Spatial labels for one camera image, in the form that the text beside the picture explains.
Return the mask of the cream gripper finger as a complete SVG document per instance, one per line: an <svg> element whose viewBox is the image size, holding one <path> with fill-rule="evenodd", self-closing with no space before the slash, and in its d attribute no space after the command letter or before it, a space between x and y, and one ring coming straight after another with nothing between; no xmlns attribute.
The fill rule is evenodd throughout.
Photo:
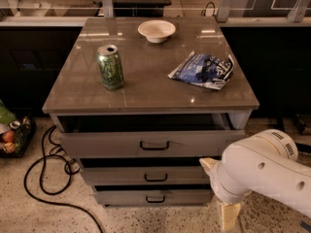
<svg viewBox="0 0 311 233"><path fill-rule="evenodd" d="M210 157L206 157L200 158L199 163L202 166L204 172L206 174L209 174L213 166L217 163L217 160Z"/></svg>
<svg viewBox="0 0 311 233"><path fill-rule="evenodd" d="M234 227L240 210L240 203L221 203L221 228L223 231L231 230Z"/></svg>

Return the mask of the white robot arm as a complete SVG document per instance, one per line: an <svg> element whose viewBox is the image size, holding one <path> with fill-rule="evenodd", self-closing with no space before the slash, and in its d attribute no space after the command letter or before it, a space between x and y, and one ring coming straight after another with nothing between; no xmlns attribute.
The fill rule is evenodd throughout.
<svg viewBox="0 0 311 233"><path fill-rule="evenodd" d="M253 191L311 217L311 168L297 158L293 139L276 129L229 145L220 160L201 158L219 199L222 230L234 226L241 202Z"/></svg>

